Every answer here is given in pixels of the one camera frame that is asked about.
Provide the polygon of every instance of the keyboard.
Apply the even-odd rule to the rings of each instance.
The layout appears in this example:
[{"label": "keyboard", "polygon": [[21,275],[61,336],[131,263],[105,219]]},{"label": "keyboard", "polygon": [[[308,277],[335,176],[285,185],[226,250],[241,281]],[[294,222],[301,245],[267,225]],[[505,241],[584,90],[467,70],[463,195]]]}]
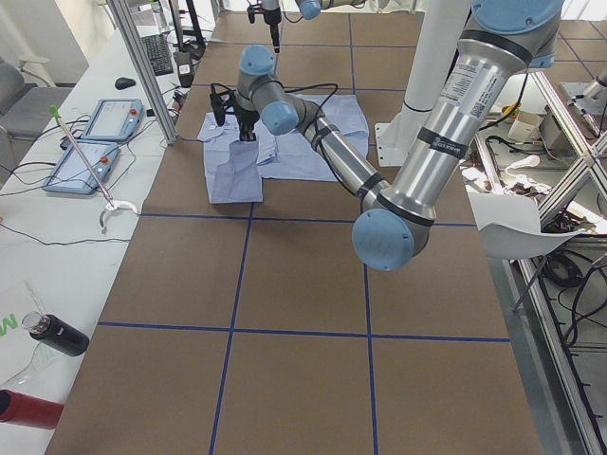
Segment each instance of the keyboard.
[{"label": "keyboard", "polygon": [[173,64],[171,63],[171,51],[167,44],[165,35],[150,35],[141,38],[145,52],[154,69],[156,76],[171,74]]}]

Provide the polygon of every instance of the computer mouse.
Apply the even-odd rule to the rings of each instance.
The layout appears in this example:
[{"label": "computer mouse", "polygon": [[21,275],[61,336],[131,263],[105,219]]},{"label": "computer mouse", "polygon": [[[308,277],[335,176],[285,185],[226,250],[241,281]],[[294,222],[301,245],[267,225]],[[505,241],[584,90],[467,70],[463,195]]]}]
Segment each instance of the computer mouse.
[{"label": "computer mouse", "polygon": [[114,86],[118,90],[124,90],[125,88],[132,87],[135,84],[136,84],[136,82],[129,78],[117,78],[116,82],[114,82]]}]

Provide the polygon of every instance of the cloth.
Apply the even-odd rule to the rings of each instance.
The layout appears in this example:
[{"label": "cloth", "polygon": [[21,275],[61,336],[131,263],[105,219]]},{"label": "cloth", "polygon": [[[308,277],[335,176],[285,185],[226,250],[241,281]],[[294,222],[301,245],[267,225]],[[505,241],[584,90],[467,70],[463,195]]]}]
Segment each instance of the cloth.
[{"label": "cloth", "polygon": [[[301,98],[321,104],[326,96],[302,95]],[[356,96],[333,96],[322,107],[322,110],[356,150],[366,157],[369,151],[369,127],[357,103]],[[251,143],[256,144],[258,152],[255,162],[260,179],[260,188],[261,178],[336,181],[322,156],[312,150],[308,141],[297,130],[293,130],[286,135],[273,136],[266,126],[258,121],[255,123],[254,131],[257,141]],[[258,187],[252,183],[252,170],[248,169],[246,172],[243,170],[245,161],[248,165],[251,165],[249,159],[242,158],[241,161],[230,152],[232,144],[238,142],[236,117],[226,116],[225,124],[218,126],[213,114],[208,113],[198,134],[198,140],[205,143],[205,176],[211,202],[220,202],[217,198],[221,199],[222,202],[252,202],[250,198],[238,199],[238,197],[244,197],[247,191],[250,191],[250,194],[257,195]],[[246,148],[246,150],[248,153],[252,153],[252,149]],[[233,178],[230,181],[231,183],[226,183],[231,178],[228,178],[226,174],[227,171],[230,171],[228,167],[222,168],[221,181],[217,183],[215,179],[218,168],[229,162],[234,163],[234,160],[239,162],[236,167],[240,170],[239,175],[242,178],[247,178],[246,183],[239,184],[234,182]],[[224,185],[226,187],[238,185],[240,190],[227,195]]]}]

